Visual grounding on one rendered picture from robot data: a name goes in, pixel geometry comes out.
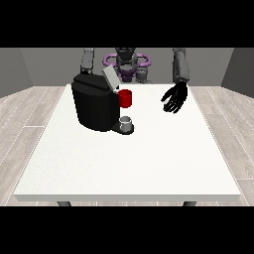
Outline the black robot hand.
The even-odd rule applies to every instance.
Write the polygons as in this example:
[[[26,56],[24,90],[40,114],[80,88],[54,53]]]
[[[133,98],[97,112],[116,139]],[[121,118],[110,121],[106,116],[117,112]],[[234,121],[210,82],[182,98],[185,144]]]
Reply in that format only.
[[[170,88],[162,97],[164,102],[164,111],[176,114],[183,106],[188,97],[188,86],[185,82],[180,81]]]

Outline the small grey coffee pod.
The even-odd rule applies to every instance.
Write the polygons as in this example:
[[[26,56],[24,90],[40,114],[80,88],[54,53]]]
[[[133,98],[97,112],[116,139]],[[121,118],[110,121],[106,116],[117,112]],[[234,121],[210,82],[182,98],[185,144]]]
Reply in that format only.
[[[136,81],[146,83],[148,81],[148,70],[145,67],[140,67],[136,70]]]

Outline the red pod holder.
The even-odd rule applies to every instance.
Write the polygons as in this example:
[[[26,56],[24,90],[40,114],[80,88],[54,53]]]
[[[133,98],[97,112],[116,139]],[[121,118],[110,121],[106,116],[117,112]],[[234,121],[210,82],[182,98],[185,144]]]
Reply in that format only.
[[[132,91],[129,89],[121,89],[118,92],[119,106],[122,108],[128,108],[132,105]]]

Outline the pale grey machine lid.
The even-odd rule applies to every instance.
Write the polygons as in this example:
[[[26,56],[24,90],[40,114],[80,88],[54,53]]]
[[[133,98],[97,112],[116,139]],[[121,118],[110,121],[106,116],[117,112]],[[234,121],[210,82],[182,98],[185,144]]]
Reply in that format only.
[[[112,65],[105,67],[102,70],[102,74],[106,78],[108,85],[112,90],[115,90],[119,86],[120,80]]]

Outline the black coffee machine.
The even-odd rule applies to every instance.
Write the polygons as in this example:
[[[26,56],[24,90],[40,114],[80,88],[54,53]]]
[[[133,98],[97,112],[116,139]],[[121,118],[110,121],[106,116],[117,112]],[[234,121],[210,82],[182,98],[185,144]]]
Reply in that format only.
[[[78,74],[71,84],[78,121],[84,127],[100,132],[115,131],[122,135],[134,132],[120,130],[119,91],[113,91],[106,78],[97,74]]]

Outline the small grey cup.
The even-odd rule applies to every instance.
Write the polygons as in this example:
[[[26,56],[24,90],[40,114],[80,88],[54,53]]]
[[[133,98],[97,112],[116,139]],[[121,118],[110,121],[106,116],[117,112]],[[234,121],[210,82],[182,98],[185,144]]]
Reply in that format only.
[[[129,116],[122,116],[119,119],[119,123],[120,123],[120,130],[123,132],[128,132],[132,128],[132,120]]]

